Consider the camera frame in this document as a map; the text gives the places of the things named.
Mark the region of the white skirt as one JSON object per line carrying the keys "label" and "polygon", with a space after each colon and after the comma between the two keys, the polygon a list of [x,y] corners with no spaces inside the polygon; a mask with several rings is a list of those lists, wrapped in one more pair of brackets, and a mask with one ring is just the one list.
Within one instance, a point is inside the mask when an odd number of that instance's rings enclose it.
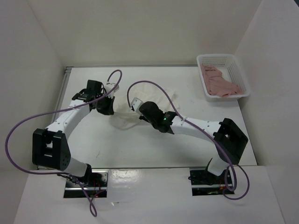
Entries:
{"label": "white skirt", "polygon": [[[129,99],[133,100],[135,97],[139,98],[143,102],[152,101],[156,103],[164,112],[173,111],[165,94],[156,86],[149,83],[140,83],[133,86],[129,91]],[[127,91],[120,91],[115,95],[114,101],[114,115],[109,119],[110,124],[122,131],[133,128],[143,120],[139,119],[139,115],[132,111],[128,106]]]}

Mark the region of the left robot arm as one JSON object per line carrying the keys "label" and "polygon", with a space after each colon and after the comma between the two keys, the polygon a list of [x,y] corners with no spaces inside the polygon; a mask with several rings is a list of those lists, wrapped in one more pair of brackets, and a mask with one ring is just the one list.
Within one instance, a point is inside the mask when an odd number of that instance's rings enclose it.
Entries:
{"label": "left robot arm", "polygon": [[92,110],[113,115],[114,93],[118,89],[119,86],[114,83],[88,80],[86,88],[72,97],[68,111],[45,129],[38,128],[33,132],[33,164],[68,173],[84,187],[97,181],[100,176],[92,172],[91,165],[71,156],[68,138]]}

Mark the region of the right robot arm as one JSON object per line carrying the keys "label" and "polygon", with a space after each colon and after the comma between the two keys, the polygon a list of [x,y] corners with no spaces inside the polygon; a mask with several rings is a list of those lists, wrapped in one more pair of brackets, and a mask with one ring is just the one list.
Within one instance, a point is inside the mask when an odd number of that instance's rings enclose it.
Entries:
{"label": "right robot arm", "polygon": [[139,119],[150,123],[161,133],[182,134],[215,142],[217,155],[206,166],[205,179],[216,183],[229,164],[238,165],[248,137],[228,118],[223,121],[205,121],[182,117],[177,112],[163,112],[156,103],[133,99],[132,110],[140,115]]}

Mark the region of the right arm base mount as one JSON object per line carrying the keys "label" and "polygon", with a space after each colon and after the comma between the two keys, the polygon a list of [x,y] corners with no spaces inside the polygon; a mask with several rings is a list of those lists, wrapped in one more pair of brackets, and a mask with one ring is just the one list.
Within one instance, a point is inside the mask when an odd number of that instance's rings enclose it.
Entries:
{"label": "right arm base mount", "polygon": [[188,180],[191,182],[193,196],[222,195],[223,190],[227,194],[234,194],[225,185],[225,171],[220,176],[215,176],[203,168],[190,169]]}

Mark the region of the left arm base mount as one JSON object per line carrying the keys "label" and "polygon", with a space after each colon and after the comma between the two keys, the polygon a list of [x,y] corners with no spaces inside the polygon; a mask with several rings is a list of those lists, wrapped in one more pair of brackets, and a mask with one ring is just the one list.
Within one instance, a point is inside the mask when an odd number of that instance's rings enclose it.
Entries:
{"label": "left arm base mount", "polygon": [[[94,169],[93,173],[96,174],[97,179],[91,181],[89,184],[83,184],[84,190],[89,197],[95,196],[96,198],[107,197],[108,185],[108,170],[107,169]],[[64,188],[64,198],[84,198],[84,192],[80,186],[72,180],[66,180]]]}

